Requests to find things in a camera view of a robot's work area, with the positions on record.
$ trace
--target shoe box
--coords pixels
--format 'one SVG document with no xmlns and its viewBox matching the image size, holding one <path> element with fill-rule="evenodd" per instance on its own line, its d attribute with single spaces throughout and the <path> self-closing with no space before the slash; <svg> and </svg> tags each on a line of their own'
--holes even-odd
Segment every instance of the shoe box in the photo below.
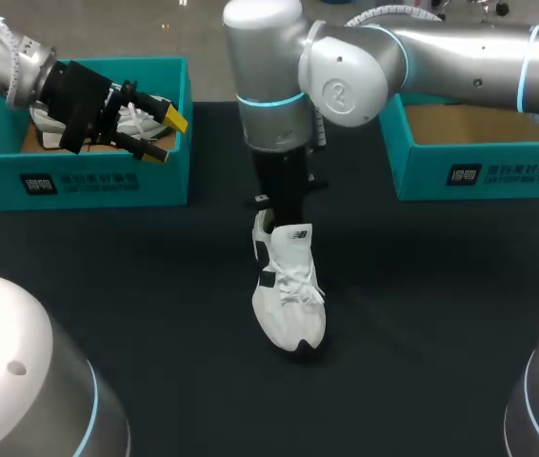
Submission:
<svg viewBox="0 0 539 457">
<path fill-rule="evenodd" d="M 410 94 L 380 125 L 400 200 L 539 198 L 539 122 L 527 114 Z"/>
<path fill-rule="evenodd" d="M 165 164 L 138 161 L 110 146 L 84 146 L 79 154 L 45 150 L 28 109 L 9 109 L 0 98 L 0 211 L 173 207 L 188 200 L 192 103 L 186 59 L 136 57 L 78 60 L 122 84 L 174 101 L 189 121 L 186 134 L 155 142 L 169 152 Z"/>
</svg>

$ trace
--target black tablecloth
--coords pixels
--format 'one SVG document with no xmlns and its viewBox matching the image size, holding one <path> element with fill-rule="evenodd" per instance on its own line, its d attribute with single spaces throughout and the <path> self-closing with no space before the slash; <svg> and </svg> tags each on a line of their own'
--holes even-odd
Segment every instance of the black tablecloth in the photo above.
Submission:
<svg viewBox="0 0 539 457">
<path fill-rule="evenodd" d="M 256 191 L 234 104 L 194 111 L 190 205 L 0 214 L 0 276 L 113 386 L 133 457 L 503 456 L 539 338 L 539 201 L 399 203 L 377 125 L 328 130 L 310 197 L 329 350 L 252 308 Z"/>
</svg>

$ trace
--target shoe logo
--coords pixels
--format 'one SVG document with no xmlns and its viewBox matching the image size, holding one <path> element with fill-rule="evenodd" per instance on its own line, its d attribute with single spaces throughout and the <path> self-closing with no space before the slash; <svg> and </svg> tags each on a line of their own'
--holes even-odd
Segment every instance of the shoe logo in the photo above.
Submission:
<svg viewBox="0 0 539 457">
<path fill-rule="evenodd" d="M 300 231 L 295 231 L 290 238 L 292 238 L 293 240 L 303 240 L 307 236 L 308 236 L 307 230 L 300 230 Z"/>
</svg>

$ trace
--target white sneaker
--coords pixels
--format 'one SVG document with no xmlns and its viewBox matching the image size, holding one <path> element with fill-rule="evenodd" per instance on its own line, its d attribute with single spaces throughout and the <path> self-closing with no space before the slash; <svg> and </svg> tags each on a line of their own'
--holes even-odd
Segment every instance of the white sneaker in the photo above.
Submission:
<svg viewBox="0 0 539 457">
<path fill-rule="evenodd" d="M 288 352 L 317 349 L 325 336 L 324 293 L 311 255 L 311 224 L 277 227 L 271 210 L 257 213 L 252 231 L 259 282 L 252 307 L 263 331 Z"/>
</svg>

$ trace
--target shoe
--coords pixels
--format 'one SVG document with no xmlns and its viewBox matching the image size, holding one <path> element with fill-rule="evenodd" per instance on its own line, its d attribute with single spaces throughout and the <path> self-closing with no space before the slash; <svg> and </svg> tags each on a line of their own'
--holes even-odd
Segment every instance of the shoe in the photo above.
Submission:
<svg viewBox="0 0 539 457">
<path fill-rule="evenodd" d="M 314 352 L 325 336 L 326 316 L 311 254 L 311 224 L 270 232 L 272 217 L 270 209 L 263 210 L 254 221 L 259 281 L 252 308 L 263 331 L 280 349 Z"/>
<path fill-rule="evenodd" d="M 113 84 L 110 88 L 109 97 L 114 90 L 120 90 L 121 86 Z M 163 97 L 154 95 L 156 100 L 167 100 Z M 122 107 L 119 110 L 119 122 L 117 131 L 125 133 L 137 140 L 158 140 L 171 132 L 169 127 L 166 127 L 159 122 L 156 122 L 153 117 L 134 107 L 132 103 L 127 108 Z M 37 140 L 44 149 L 60 149 L 60 140 L 64 132 L 65 125 L 48 116 L 47 107 L 30 108 L 30 118 L 36 126 Z"/>
</svg>

